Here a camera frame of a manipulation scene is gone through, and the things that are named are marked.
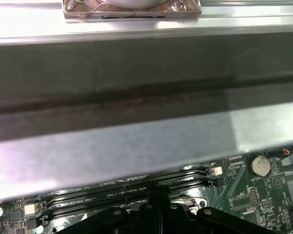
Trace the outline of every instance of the reflective metal surface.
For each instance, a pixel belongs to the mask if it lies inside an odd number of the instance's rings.
[[[0,1],[0,199],[293,142],[293,1],[264,2],[69,24]]]
[[[107,3],[124,8],[148,8],[160,5],[168,0],[106,0]]]
[[[202,1],[199,19],[65,23],[51,0],[0,3],[0,44],[293,31],[293,1]]]

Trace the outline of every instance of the black memory slot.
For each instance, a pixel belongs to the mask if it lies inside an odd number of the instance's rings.
[[[132,199],[130,200],[130,202],[119,202],[119,203],[115,203],[113,205],[98,205],[96,207],[90,207],[90,208],[81,208],[81,209],[78,209],[78,210],[75,210],[75,211],[71,211],[69,213],[62,213],[62,214],[57,214],[57,215],[54,215],[52,216],[52,218],[62,218],[62,217],[68,217],[68,216],[71,216],[71,215],[77,215],[77,214],[82,214],[82,213],[86,213],[86,212],[94,212],[94,211],[97,211],[97,212],[100,212],[102,210],[105,210],[109,207],[112,207],[112,206],[117,206],[117,207],[122,207],[124,209],[130,209],[130,207],[138,202],[147,202],[146,199]]]
[[[168,179],[164,181],[160,181],[158,184],[160,185],[167,185],[167,186],[173,186],[173,185],[178,185],[180,183],[185,183],[187,181],[193,181],[195,179],[202,178],[201,175],[188,175],[188,176],[183,176],[181,178],[176,178],[176,179]]]
[[[54,202],[49,207],[49,210],[55,211],[58,208],[62,209],[63,207],[74,207],[74,206],[78,206],[81,203],[86,204],[86,203],[91,203],[94,201],[108,199],[114,196],[120,196],[120,195],[125,196],[127,194],[135,193],[135,192],[139,192],[143,190],[146,190],[146,187],[140,187],[135,189],[121,189],[121,190],[113,191],[110,193],[93,194],[93,195],[78,197],[78,198],[74,198],[74,199],[70,199],[66,201]]]
[[[73,199],[73,198],[78,198],[82,196],[88,196],[88,195],[97,195],[100,193],[111,193],[113,191],[117,191],[120,189],[135,189],[138,188],[139,186],[143,186],[145,184],[149,183],[158,183],[164,180],[169,180],[169,179],[177,179],[180,177],[184,176],[189,176],[189,175],[195,175],[197,173],[197,169],[191,169],[187,171],[181,171],[181,172],[174,172],[174,173],[166,173],[162,175],[154,175],[154,176],[149,176],[144,179],[139,179],[136,181],[132,182],[125,182],[125,183],[119,183],[119,184],[113,184],[113,185],[107,185],[107,186],[102,186],[99,188],[94,188],[91,190],[83,191],[83,192],[77,192],[77,193],[72,193],[69,195],[62,195],[62,196],[57,196],[54,197],[51,200],[50,205],[52,206],[55,202],[62,202],[68,199]]]
[[[200,186],[200,180],[193,180],[191,182],[187,183],[180,183],[178,185],[174,185],[171,187],[172,192],[177,192],[180,190],[186,190],[186,189],[191,189],[193,187]],[[102,199],[102,200],[96,200],[93,202],[90,202],[88,204],[80,204],[78,206],[73,206],[69,208],[64,208],[61,210],[56,210],[52,212],[52,217],[56,218],[59,216],[63,215],[68,215],[74,212],[81,212],[83,210],[97,210],[102,207],[111,207],[111,206],[118,206],[119,204],[124,204],[124,203],[132,203],[135,200],[142,200],[142,199],[147,199],[147,193],[146,191],[139,191],[139,192],[134,192],[128,195],[118,195],[115,197],[110,197],[107,199]]]

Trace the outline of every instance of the screw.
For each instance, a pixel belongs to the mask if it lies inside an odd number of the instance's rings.
[[[203,210],[203,212],[206,215],[211,215],[211,213],[212,213],[211,210],[209,210],[209,209]]]
[[[200,203],[199,203],[199,206],[200,206],[200,207],[205,207],[205,205],[206,205],[206,204],[205,204],[205,201],[200,201]]]
[[[177,208],[178,208],[178,206],[177,206],[177,205],[174,205],[174,204],[173,204],[173,205],[170,205],[169,207],[170,207],[171,209],[177,209]]]

